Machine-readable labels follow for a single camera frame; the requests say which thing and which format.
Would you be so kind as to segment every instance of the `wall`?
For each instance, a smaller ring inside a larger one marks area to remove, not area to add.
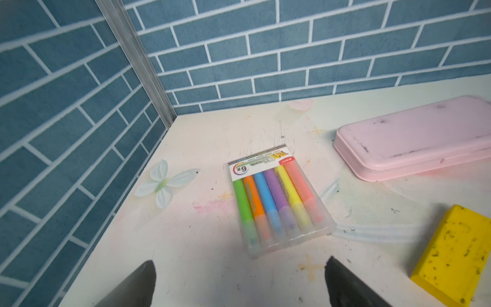
[[[124,0],[177,114],[491,73],[490,0]]]
[[[94,0],[3,0],[0,28],[0,306],[57,306],[164,125]]]

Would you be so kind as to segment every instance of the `white desk surface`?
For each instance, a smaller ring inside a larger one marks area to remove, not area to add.
[[[491,99],[491,75],[179,116],[60,306],[92,306],[152,259],[152,306],[329,306],[324,265],[334,255],[394,307],[443,306],[409,279],[444,210],[457,203],[491,218],[491,159],[369,183],[335,152],[340,126],[461,95]],[[256,260],[242,244],[226,163],[286,143],[338,228],[331,236]],[[201,169],[171,204],[134,196],[160,161],[168,176]],[[472,307],[491,302],[491,264]]]

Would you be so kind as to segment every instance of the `highlighter set packaging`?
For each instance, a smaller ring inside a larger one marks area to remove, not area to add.
[[[286,145],[228,163],[248,254],[330,234],[336,223]]]

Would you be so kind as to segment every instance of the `marker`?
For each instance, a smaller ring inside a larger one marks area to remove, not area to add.
[[[263,204],[261,198],[259,197],[259,192],[257,191],[254,178],[252,176],[247,176],[242,179],[244,182],[245,192],[247,193],[247,198],[249,199],[250,209],[254,217],[254,222],[256,223],[257,232],[259,233],[259,238],[264,247],[268,247],[274,244],[273,237],[271,236],[270,226],[268,224],[268,218],[264,212]]]
[[[303,233],[313,231],[312,221],[310,220],[310,217],[303,206],[302,199],[297,193],[297,190],[295,189],[292,180],[288,176],[285,167],[283,165],[275,167],[274,172],[278,177],[283,191],[285,192],[285,196],[290,203],[290,207],[292,207],[293,215],[295,215],[295,218],[299,223],[300,230]]]
[[[252,217],[249,201],[247,200],[244,183],[239,179],[232,182],[232,184],[234,185],[235,198],[237,199],[237,206],[241,215],[247,249],[250,253],[257,252],[260,250],[259,238],[257,236],[256,226],[254,225],[254,218]]]
[[[281,219],[274,204],[273,196],[271,195],[266,179],[263,173],[254,174],[254,182],[256,183],[257,191],[263,203],[264,210],[268,216],[268,221],[270,222],[271,229],[273,231],[273,237],[279,241],[286,239],[286,232],[281,224]]]
[[[281,188],[281,185],[276,177],[273,169],[268,169],[263,172],[268,188],[270,189],[271,195],[273,196],[274,203],[278,209],[279,216],[283,222],[283,226],[286,232],[291,238],[296,238],[300,236],[299,226],[297,225],[297,220],[293,216],[292,209],[288,205],[288,200]]]
[[[302,202],[310,215],[310,218],[316,226],[322,226],[325,221],[324,214],[317,204],[314,194],[312,193],[308,183],[295,163],[295,161],[290,161],[284,164],[288,176],[292,180],[297,192],[299,193]]]

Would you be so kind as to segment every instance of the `blue highlighter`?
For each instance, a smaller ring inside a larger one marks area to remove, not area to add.
[[[273,237],[279,241],[287,240],[286,231],[281,224],[278,210],[263,173],[254,174],[252,177],[254,178],[259,197],[263,203],[264,211],[268,216],[268,221],[270,222],[273,231]]]

